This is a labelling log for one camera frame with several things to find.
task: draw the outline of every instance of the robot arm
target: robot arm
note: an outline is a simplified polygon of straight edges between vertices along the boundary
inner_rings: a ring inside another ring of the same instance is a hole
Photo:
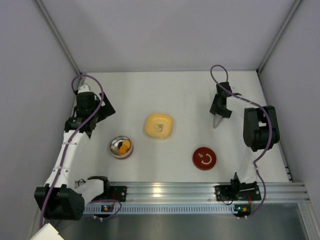
[[[232,93],[229,82],[220,82],[220,85]],[[230,93],[223,90],[218,84],[216,85],[216,90],[217,94],[210,109],[210,113],[213,114],[213,128],[217,128],[223,118],[230,118],[233,112],[240,115],[243,118],[243,140],[247,146],[241,167],[234,174],[230,185],[215,187],[215,191],[219,193],[217,201],[230,200],[230,198],[232,200],[248,201],[249,196],[254,196],[251,199],[252,201],[261,200],[259,186],[256,182],[257,169],[254,161],[256,161],[258,155],[260,156],[257,151],[265,149],[268,145],[270,129],[267,124],[267,118],[261,108],[257,108],[256,103],[254,105],[251,102],[231,96]],[[263,106],[262,108],[267,113],[271,122],[271,143],[267,149],[269,150],[280,140],[277,115],[273,106]],[[235,215],[237,217],[244,217],[249,215],[250,212],[251,209],[240,210]]]
[[[99,97],[90,91],[88,85],[83,85],[76,91],[77,104],[74,108],[76,116],[72,116],[66,121],[63,143],[55,166],[44,186],[37,187],[34,193],[35,200],[39,208],[42,209],[49,189],[53,187],[44,212],[46,219],[79,220],[83,215],[86,204],[96,197],[109,195],[110,184],[107,177],[90,177],[85,184],[75,189],[74,172],[75,165],[78,163],[77,159],[89,142],[96,124],[116,112],[106,95],[103,98],[104,105],[69,142],[76,129],[93,114],[100,102]],[[57,180],[54,181],[58,172],[60,173]]]

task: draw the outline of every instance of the black bracket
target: black bracket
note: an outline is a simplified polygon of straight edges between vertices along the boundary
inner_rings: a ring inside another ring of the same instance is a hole
[[[220,82],[225,89],[232,92],[229,82]],[[218,114],[223,118],[230,118],[232,111],[227,109],[227,97],[230,95],[226,93],[218,84],[216,87],[216,95],[214,96],[213,103],[210,108],[210,113],[213,115]]]
[[[43,207],[49,189],[49,184],[35,189],[34,198],[40,209]],[[44,217],[46,219],[79,220],[84,210],[85,200],[81,194],[63,184],[61,187],[53,188],[45,208]]]
[[[103,187],[104,192],[95,197],[93,201],[96,200],[104,200],[104,199],[114,199],[118,200],[120,202],[125,202],[127,198],[127,187],[126,186],[110,186],[110,183],[108,181],[108,178],[105,176],[93,176],[89,177],[90,179],[100,179],[103,180]],[[112,213],[114,210],[114,204],[112,202],[109,202],[106,205],[101,204],[101,211],[105,213]],[[95,216],[99,218],[107,218],[110,214],[95,214]]]
[[[103,181],[104,191],[101,195],[95,197],[93,201],[103,200],[103,199],[115,199],[120,202],[125,202],[127,197],[127,187],[126,186],[110,186],[110,182],[106,176],[92,176],[88,180],[99,179]]]
[[[217,185],[214,187],[216,200],[223,202],[226,205],[231,205],[234,201],[260,201],[261,193],[257,182],[245,183],[240,182],[237,173],[234,174],[233,179],[230,180],[230,184]],[[235,215],[237,217],[243,217],[242,215],[249,215],[251,213],[251,207],[249,204],[236,204],[235,210],[238,211]]]

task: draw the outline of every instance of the orange object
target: orange object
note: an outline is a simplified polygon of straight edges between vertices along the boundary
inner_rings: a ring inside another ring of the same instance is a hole
[[[119,151],[118,151],[118,154],[119,154],[119,155],[124,155],[124,154],[126,154],[126,153],[127,153],[127,150],[124,149],[124,148],[120,148]]]
[[[126,152],[128,152],[128,150],[129,150],[128,146],[123,145],[123,144],[122,144],[122,146],[120,147],[120,149],[124,149]]]
[[[123,143],[122,143],[122,146],[127,146],[128,150],[129,150],[130,147],[131,147],[131,142],[129,140],[124,140]]]

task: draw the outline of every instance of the yellow container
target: yellow container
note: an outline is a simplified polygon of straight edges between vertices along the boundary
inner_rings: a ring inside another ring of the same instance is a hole
[[[153,138],[167,138],[174,125],[174,120],[171,116],[162,113],[153,113],[148,116],[144,130],[146,134]]]

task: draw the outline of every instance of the white arrow symbol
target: white arrow symbol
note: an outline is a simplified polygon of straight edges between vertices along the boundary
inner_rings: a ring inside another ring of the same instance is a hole
[[[202,160],[201,163],[204,164],[204,165],[208,165],[208,164],[210,164],[210,163],[212,162],[212,157],[211,157],[211,155],[207,153],[206,156],[208,156],[208,157],[210,158],[210,161],[205,162],[205,161]]]

